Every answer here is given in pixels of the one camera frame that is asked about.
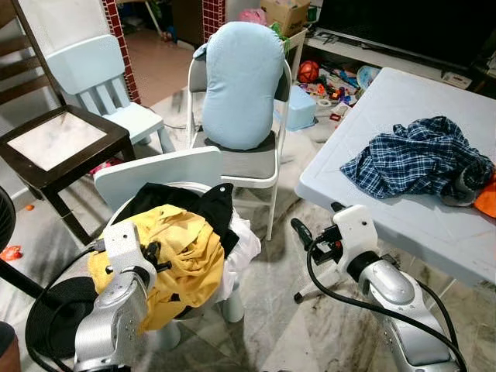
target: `plaid shirt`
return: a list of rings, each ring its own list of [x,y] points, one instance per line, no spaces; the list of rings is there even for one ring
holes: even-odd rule
[[[400,194],[451,195],[461,198],[455,180],[481,189],[494,165],[470,147],[460,128],[444,116],[415,120],[408,128],[375,137],[341,171],[361,190],[375,198]]]

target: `yellow cloth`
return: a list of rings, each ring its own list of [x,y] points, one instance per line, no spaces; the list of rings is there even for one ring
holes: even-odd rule
[[[136,224],[141,244],[160,242],[159,264],[172,263],[172,269],[157,275],[140,327],[141,332],[160,329],[186,305],[197,308],[210,298],[222,279],[224,249],[203,217],[173,205],[162,205],[128,220]],[[98,293],[113,278],[105,272],[109,264],[106,252],[89,257],[88,268]],[[179,294],[180,301],[170,301],[174,293]]]

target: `light blue cushion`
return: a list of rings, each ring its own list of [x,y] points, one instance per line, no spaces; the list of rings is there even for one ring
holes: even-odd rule
[[[194,57],[205,50],[205,134],[230,149],[257,147],[272,126],[274,94],[284,65],[282,43],[265,26],[229,22]]]

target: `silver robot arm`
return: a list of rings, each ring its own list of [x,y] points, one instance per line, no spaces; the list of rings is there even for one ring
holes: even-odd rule
[[[135,364],[136,330],[146,316],[146,295],[157,277],[145,260],[136,226],[120,222],[104,231],[114,277],[97,297],[93,311],[77,328],[74,371],[129,371]]]
[[[338,271],[351,275],[371,303],[408,316],[443,334],[439,322],[424,304],[417,281],[375,253],[377,232],[367,208],[363,205],[346,208],[336,213],[332,220],[335,225],[321,235],[326,237],[321,240],[328,243],[331,250],[327,253],[314,250],[314,261],[321,264],[334,260]],[[308,250],[314,242],[311,233],[298,220],[291,221],[291,225]],[[383,341],[393,353],[399,371],[454,372],[460,369],[448,347],[436,337],[406,322],[374,314],[381,322]]]

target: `dark wooden chair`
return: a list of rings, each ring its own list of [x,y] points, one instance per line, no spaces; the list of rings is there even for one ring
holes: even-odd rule
[[[0,137],[0,157],[19,175],[37,198],[45,198],[83,243],[91,241],[58,193],[118,152],[134,160],[129,132],[82,108],[64,104],[40,47],[18,0],[0,0],[0,29],[19,20],[24,35],[0,42],[0,57],[32,48],[33,53],[0,67],[0,81],[41,67],[43,74],[0,91],[0,106],[46,86],[56,92],[61,107],[47,112]]]

